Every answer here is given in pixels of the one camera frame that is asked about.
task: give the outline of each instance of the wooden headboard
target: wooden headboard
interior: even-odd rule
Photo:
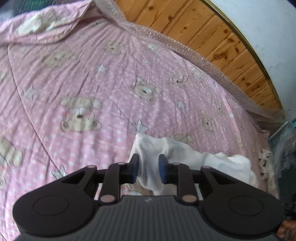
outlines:
[[[248,41],[209,0],[117,0],[128,21],[197,51],[259,106],[281,109],[270,78]]]

